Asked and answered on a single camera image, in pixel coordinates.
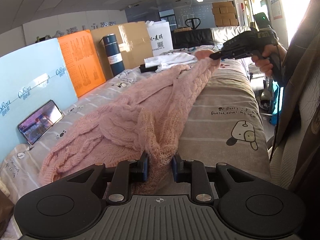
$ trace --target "smartphone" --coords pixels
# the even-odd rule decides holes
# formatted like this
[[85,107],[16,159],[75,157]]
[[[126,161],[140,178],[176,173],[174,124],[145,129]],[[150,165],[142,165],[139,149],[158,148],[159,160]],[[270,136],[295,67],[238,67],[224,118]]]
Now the smartphone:
[[257,13],[253,16],[259,29],[268,28],[268,25],[272,28],[271,22],[265,13]]
[[32,145],[62,117],[63,114],[55,102],[49,100],[19,123],[18,130]]

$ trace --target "white shopping bag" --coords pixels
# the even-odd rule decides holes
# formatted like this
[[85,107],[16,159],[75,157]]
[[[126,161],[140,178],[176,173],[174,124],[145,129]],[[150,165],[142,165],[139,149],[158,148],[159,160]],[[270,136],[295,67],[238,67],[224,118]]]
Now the white shopping bag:
[[173,49],[169,22],[146,21],[153,56]]

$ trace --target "dark blue bottle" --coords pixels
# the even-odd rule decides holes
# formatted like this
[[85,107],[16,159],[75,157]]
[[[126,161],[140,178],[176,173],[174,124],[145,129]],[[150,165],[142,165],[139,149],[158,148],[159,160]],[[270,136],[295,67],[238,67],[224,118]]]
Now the dark blue bottle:
[[113,73],[113,76],[115,77],[116,75],[124,71],[124,64],[116,35],[114,33],[111,33],[104,36],[102,39],[110,63],[111,71]]

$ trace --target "bottle label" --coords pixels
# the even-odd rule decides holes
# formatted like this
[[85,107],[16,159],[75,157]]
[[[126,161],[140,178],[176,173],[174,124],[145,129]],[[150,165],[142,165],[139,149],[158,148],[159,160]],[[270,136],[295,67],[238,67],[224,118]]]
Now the bottle label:
[[108,57],[110,65],[122,61],[121,53]]

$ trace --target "cardboard box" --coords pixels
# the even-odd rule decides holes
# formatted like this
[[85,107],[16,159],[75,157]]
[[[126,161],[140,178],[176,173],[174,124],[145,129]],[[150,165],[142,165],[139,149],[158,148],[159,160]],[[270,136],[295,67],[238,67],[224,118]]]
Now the cardboard box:
[[238,26],[239,25],[238,19],[230,19],[230,24],[231,26]]
[[138,67],[144,63],[145,58],[153,57],[145,22],[125,23],[92,30],[93,43],[107,80],[113,78],[113,74],[101,39],[110,33],[116,35],[125,69]]
[[235,19],[236,15],[234,13],[220,13],[214,15],[214,20],[222,20],[222,19]]
[[220,14],[220,8],[217,7],[217,8],[212,8],[212,13],[213,14]]
[[174,29],[173,32],[177,33],[177,32],[191,31],[191,30],[192,30],[191,27],[183,27],[183,28]]
[[222,19],[214,19],[216,25],[223,25]]
[[222,25],[231,25],[230,19],[222,19]]
[[228,8],[228,13],[236,13],[236,8],[233,6],[227,7]]
[[78,97],[106,81],[90,30],[62,36],[58,41]]
[[228,13],[228,7],[219,7],[220,13]]
[[217,25],[217,27],[230,27],[230,25]]
[[231,7],[233,6],[232,2],[214,2],[212,3],[213,8],[217,7]]

